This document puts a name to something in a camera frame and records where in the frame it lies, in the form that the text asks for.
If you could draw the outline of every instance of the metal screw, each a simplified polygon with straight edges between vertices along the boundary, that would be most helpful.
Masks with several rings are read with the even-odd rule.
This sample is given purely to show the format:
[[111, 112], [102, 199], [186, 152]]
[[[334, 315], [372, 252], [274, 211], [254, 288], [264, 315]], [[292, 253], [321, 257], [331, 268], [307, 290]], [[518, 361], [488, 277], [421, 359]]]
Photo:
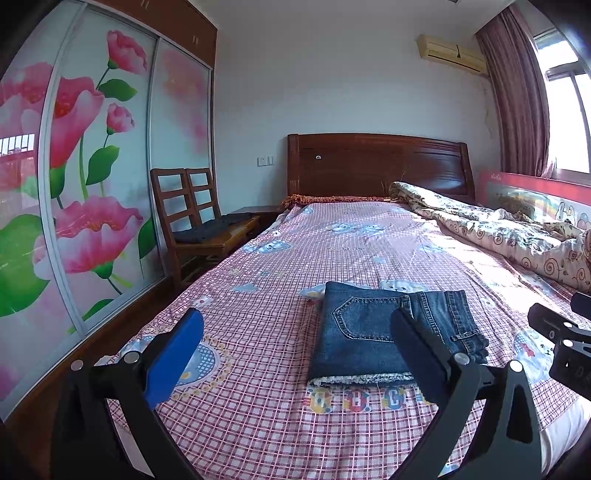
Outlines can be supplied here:
[[70, 370], [77, 372], [78, 370], [81, 370], [83, 366], [84, 362], [82, 360], [74, 360], [70, 365]]
[[138, 360], [139, 360], [139, 352], [136, 352], [135, 350], [133, 350], [131, 352], [127, 352], [123, 357], [123, 361], [126, 364], [134, 364]]
[[511, 360], [511, 362], [509, 362], [509, 368], [511, 368], [514, 372], [521, 372], [523, 370], [523, 365], [521, 365], [521, 362], [518, 362], [517, 360]]
[[470, 363], [470, 357], [467, 356], [465, 353], [456, 353], [453, 356], [453, 359], [456, 361], [456, 363], [460, 364], [460, 365], [467, 365]]

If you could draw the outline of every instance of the blue gripper pad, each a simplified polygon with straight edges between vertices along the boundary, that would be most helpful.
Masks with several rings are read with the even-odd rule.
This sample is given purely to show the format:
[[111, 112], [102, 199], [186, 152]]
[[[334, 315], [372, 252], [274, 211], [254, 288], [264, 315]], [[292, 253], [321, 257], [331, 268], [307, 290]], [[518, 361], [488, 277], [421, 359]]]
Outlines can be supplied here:
[[203, 315], [199, 310], [188, 309], [178, 322], [180, 325], [146, 374], [144, 398], [152, 410], [170, 398], [203, 338]]

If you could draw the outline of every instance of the bed frame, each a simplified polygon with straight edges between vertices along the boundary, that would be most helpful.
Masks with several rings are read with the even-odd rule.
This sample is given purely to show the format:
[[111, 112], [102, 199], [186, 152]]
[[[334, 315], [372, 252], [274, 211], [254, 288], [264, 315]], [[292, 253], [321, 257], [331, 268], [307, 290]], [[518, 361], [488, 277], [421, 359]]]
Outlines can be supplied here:
[[393, 181], [406, 181], [474, 203], [465, 143], [384, 134], [291, 134], [287, 144], [288, 194], [387, 197]]

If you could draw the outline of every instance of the ceiling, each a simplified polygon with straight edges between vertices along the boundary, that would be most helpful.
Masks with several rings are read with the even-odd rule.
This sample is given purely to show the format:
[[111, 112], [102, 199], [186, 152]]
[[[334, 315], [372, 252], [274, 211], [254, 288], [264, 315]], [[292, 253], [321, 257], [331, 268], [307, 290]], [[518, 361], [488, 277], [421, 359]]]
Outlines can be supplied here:
[[514, 0], [190, 0], [220, 30], [237, 22], [285, 21], [289, 17], [356, 16], [391, 19], [393, 25], [412, 23], [424, 31], [455, 32], [471, 37]]

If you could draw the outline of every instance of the denim fabric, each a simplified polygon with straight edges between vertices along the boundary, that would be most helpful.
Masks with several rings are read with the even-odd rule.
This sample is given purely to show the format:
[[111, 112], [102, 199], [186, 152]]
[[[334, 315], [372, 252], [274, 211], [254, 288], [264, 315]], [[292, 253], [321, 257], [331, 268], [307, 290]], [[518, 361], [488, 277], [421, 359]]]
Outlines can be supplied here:
[[328, 282], [308, 380], [322, 379], [317, 384], [414, 383], [390, 333], [390, 315], [399, 308], [429, 328], [451, 353], [463, 352], [486, 363], [488, 340], [474, 323], [463, 290], [405, 294]]

